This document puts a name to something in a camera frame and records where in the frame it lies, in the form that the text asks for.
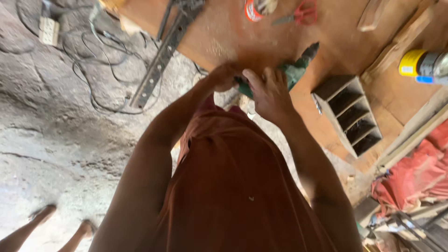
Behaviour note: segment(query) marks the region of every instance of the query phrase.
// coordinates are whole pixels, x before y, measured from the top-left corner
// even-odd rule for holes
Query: wooden compartment box
[[[383,138],[358,76],[332,76],[311,95],[354,157],[360,157]]]

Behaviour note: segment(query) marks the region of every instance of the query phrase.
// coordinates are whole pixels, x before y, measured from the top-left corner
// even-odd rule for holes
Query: electrical outlet
[[[59,33],[59,23],[49,17],[40,17],[39,40],[43,44],[56,46]]]

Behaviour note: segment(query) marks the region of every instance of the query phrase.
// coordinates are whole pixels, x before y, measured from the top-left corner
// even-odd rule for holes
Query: hand
[[[208,81],[215,86],[216,92],[225,92],[237,85],[236,75],[241,76],[241,69],[235,63],[225,63],[215,68],[208,76]]]
[[[286,76],[279,69],[265,68],[264,81],[250,69],[244,69],[243,75],[249,80],[255,111],[261,117],[279,126],[287,122],[289,116],[297,114],[289,96]]]

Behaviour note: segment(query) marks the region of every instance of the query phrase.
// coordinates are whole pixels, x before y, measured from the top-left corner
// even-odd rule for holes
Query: red fabric
[[[211,101],[181,138],[156,228],[137,251],[335,252],[278,147]]]
[[[385,216],[394,210],[407,212],[420,200],[448,199],[448,120],[432,131],[413,151],[402,158],[385,178],[372,183],[372,197]]]

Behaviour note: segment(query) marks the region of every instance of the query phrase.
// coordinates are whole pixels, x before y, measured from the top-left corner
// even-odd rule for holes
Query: concrete floor
[[[58,0],[65,7],[91,4],[89,1]],[[99,225],[107,211],[126,162],[139,136],[167,105],[192,87],[196,74],[193,63],[176,53],[162,84],[156,87],[141,115],[102,115],[89,101],[85,83],[72,72],[72,61],[61,50],[39,42],[17,16],[19,6],[24,23],[37,31],[40,0],[0,0],[0,239],[27,223],[28,215],[44,205],[57,204],[55,215],[25,242],[21,251],[57,251],[76,231],[82,219]],[[88,9],[63,16],[61,32],[87,24]],[[122,39],[126,46],[149,61],[156,48],[139,34],[128,36],[117,21],[102,16],[97,24]],[[67,45],[88,56],[80,32],[67,37]],[[88,38],[95,42],[92,35]],[[111,60],[121,55],[105,49]],[[98,100],[120,106],[126,94],[133,94],[138,82],[121,84],[107,66],[87,66]],[[116,68],[122,79],[138,80],[144,65],[130,59]],[[220,106],[228,104],[236,91],[217,94]],[[300,188],[293,160],[284,136],[273,124],[256,115],[254,121],[277,143]],[[173,150],[173,164],[178,150]],[[361,174],[325,150],[334,164],[352,203],[369,190],[374,170]],[[87,251],[83,241],[77,251]]]

